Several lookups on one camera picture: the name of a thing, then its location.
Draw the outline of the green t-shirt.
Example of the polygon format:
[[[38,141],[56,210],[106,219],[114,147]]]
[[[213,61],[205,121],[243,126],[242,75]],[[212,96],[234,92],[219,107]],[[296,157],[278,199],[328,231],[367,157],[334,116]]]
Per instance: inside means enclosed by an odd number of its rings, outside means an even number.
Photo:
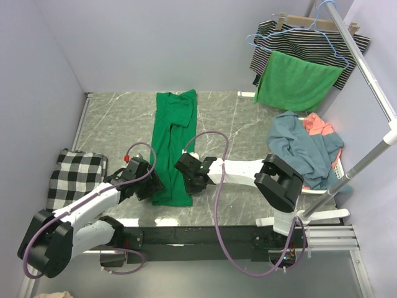
[[[190,140],[196,136],[197,93],[196,90],[174,94],[156,94],[156,113],[151,146],[157,162],[155,172],[164,185],[156,192],[152,205],[191,207],[192,197],[185,191],[182,174],[174,165]]]

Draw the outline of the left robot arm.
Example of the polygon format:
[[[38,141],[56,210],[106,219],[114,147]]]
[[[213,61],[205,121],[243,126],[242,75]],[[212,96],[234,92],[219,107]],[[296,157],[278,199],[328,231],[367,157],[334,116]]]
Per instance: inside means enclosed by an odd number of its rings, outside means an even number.
[[[31,266],[38,278],[53,278],[77,255],[97,246],[126,250],[124,225],[102,213],[131,196],[146,199],[163,188],[154,164],[138,155],[76,202],[53,212],[37,212],[17,252],[25,275],[35,277]]]

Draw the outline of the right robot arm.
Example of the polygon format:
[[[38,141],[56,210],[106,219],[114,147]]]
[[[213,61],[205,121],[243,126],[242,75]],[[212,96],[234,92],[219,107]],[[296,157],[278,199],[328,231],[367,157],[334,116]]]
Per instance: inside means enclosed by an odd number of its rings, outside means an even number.
[[[225,183],[257,188],[274,208],[272,218],[257,219],[258,227],[273,226],[272,240],[281,248],[294,240],[290,229],[296,216],[296,204],[303,188],[303,177],[277,155],[263,160],[231,161],[184,152],[174,165],[183,177],[186,193],[195,195],[208,185]]]

